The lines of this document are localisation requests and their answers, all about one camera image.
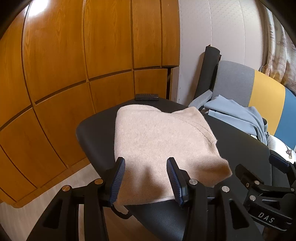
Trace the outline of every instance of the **wood grain panel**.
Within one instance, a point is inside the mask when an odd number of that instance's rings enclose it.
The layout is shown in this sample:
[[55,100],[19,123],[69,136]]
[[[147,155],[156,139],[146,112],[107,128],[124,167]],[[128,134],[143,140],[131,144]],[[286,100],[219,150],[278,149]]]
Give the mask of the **wood grain panel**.
[[162,66],[179,65],[180,19],[178,0],[161,0],[163,25]]
[[94,114],[89,83],[65,90],[39,103],[36,114],[49,141],[67,166],[86,157],[75,131],[81,121]]
[[31,104],[21,54],[26,11],[27,8],[14,19],[0,40],[0,127]]
[[36,187],[66,169],[44,135],[32,108],[0,132],[0,144],[14,165]]
[[130,0],[86,0],[88,78],[132,68]]
[[35,187],[15,168],[0,147],[0,187],[14,200],[18,201]]
[[134,75],[136,94],[158,94],[166,98],[167,69],[136,70]]
[[23,62],[29,93],[37,101],[85,80],[82,0],[49,0],[37,13],[34,1],[24,27]]
[[34,200],[35,198],[40,196],[42,193],[51,189],[53,186],[59,184],[60,182],[62,182],[66,178],[68,178],[69,176],[73,175],[74,173],[76,173],[80,169],[87,166],[88,164],[90,164],[89,160],[87,158],[84,158],[83,160],[75,163],[70,168],[67,168],[66,170],[64,170],[61,174],[59,174],[58,176],[56,176],[55,178],[50,180],[48,183],[46,183],[42,187],[37,188],[35,191],[31,192],[29,195],[25,196],[24,198],[22,198],[18,202],[14,203],[12,206],[15,208],[20,208],[20,207],[25,206],[26,204],[28,204],[29,202],[31,202],[32,200]]
[[132,72],[94,80],[90,85],[96,113],[134,98]]
[[159,0],[133,0],[134,68],[161,65]]
[[7,203],[7,204],[14,204],[15,200],[13,200],[11,197],[9,197],[4,191],[2,191],[2,189],[0,189],[0,198],[1,201]]

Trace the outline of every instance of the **light wood floor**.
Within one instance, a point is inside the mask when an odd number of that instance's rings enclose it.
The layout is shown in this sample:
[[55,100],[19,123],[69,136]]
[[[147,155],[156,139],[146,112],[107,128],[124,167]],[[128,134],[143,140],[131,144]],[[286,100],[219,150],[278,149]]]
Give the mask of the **light wood floor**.
[[[81,187],[97,178],[99,175],[89,164],[22,208],[13,208],[6,203],[1,203],[0,223],[12,241],[25,241],[47,205],[62,186]],[[116,206],[116,208],[121,212],[126,211],[124,207]],[[134,216],[123,220],[117,217],[110,208],[104,208],[104,213],[110,241],[160,241],[145,229]],[[84,241],[83,205],[79,206],[79,240]]]

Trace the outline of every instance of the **beige sweater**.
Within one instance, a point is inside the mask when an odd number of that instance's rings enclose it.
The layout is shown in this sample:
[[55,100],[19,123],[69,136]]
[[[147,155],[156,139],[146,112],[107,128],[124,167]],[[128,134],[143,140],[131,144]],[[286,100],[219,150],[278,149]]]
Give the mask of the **beige sweater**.
[[166,161],[174,157],[206,186],[231,176],[228,162],[216,148],[216,138],[195,108],[164,113],[147,105],[128,105],[117,112],[114,156],[126,160],[118,194],[121,205],[174,199]]

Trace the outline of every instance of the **floral curtain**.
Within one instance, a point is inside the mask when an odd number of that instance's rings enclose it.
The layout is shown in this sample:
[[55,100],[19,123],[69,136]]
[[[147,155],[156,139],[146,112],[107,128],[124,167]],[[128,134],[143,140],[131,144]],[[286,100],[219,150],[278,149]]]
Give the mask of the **floral curtain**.
[[262,72],[296,95],[296,48],[278,19],[265,6],[268,28],[267,63]]

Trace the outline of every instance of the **black metal bracket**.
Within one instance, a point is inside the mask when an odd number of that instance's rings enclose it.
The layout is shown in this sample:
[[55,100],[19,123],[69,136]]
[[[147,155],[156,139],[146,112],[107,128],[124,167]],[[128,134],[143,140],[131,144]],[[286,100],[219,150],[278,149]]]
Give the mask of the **black metal bracket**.
[[264,185],[262,180],[240,164],[235,173],[248,189],[244,206],[256,222],[291,233],[296,229],[293,222],[296,217],[295,164],[287,162],[274,151],[271,151],[269,162],[287,174],[290,188]]
[[85,241],[108,241],[103,207],[117,199],[125,172],[119,157],[114,168],[87,186],[63,186],[43,212],[27,241],[78,241],[78,207],[84,204]]
[[205,187],[179,169],[175,159],[167,160],[167,173],[175,200],[189,206],[183,241],[263,241],[246,209],[227,186]]

